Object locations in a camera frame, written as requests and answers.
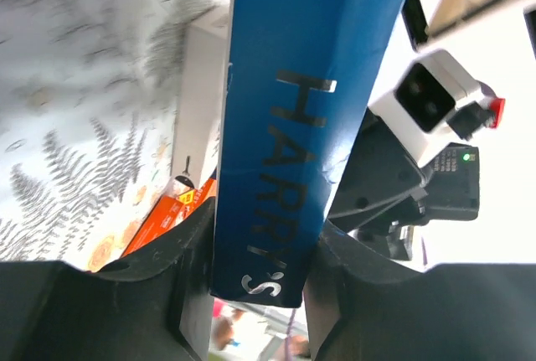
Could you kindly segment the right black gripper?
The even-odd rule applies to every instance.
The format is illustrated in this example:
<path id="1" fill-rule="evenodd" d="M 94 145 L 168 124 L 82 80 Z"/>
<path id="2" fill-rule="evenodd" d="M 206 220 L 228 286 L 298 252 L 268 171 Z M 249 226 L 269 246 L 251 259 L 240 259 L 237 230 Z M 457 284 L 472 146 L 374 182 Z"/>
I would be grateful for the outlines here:
<path id="1" fill-rule="evenodd" d="M 473 221 L 479 209 L 477 147 L 451 143 L 419 167 L 383 120 L 366 111 L 327 218 L 381 255 L 410 260 L 410 228 Z"/>

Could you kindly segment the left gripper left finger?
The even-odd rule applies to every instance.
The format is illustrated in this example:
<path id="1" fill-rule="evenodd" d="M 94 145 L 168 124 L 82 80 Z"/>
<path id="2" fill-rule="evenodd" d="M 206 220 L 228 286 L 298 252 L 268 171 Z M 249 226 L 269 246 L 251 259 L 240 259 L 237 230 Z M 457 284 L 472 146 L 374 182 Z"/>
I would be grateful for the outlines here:
<path id="1" fill-rule="evenodd" d="M 1 265 L 4 360 L 205 360 L 213 200 L 96 273 L 61 261 Z"/>

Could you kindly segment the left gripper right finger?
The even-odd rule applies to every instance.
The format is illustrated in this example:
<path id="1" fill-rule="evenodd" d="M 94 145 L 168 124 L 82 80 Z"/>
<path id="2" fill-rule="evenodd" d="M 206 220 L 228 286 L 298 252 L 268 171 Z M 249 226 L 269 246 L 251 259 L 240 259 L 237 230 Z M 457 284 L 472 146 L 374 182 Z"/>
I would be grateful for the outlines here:
<path id="1" fill-rule="evenodd" d="M 304 288 L 315 360 L 532 360 L 535 268 L 395 263 L 325 224 Z"/>

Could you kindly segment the orange Gillette razor pack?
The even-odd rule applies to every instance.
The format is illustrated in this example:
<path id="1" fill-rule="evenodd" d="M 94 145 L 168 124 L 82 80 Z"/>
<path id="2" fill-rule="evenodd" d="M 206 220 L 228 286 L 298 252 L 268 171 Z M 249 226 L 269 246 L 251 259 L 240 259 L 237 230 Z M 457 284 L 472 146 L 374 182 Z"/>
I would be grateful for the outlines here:
<path id="1" fill-rule="evenodd" d="M 87 269 L 101 270 L 106 264 L 139 250 L 181 224 L 207 199 L 215 196 L 217 183 L 209 178 L 200 188 L 190 188 L 175 178 L 162 194 L 156 194 L 145 219 L 133 219 L 119 234 L 107 235 L 93 250 Z"/>

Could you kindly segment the blue razor box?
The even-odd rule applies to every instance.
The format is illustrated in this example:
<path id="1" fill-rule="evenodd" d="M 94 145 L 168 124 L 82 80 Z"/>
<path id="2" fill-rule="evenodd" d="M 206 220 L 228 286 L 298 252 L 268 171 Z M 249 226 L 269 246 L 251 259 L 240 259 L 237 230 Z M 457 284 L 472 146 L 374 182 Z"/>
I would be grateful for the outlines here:
<path id="1" fill-rule="evenodd" d="M 210 291 L 296 308 L 405 0 L 232 0 Z"/>

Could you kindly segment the white Harry's box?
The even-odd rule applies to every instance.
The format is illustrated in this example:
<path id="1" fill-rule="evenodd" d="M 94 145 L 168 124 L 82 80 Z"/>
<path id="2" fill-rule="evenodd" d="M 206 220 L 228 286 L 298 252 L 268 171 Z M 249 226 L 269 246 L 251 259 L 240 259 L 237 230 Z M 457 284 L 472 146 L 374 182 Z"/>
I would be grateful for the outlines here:
<path id="1" fill-rule="evenodd" d="M 228 25 L 229 7 L 221 5 L 187 29 L 171 168 L 187 188 L 202 187 L 218 164 Z"/>

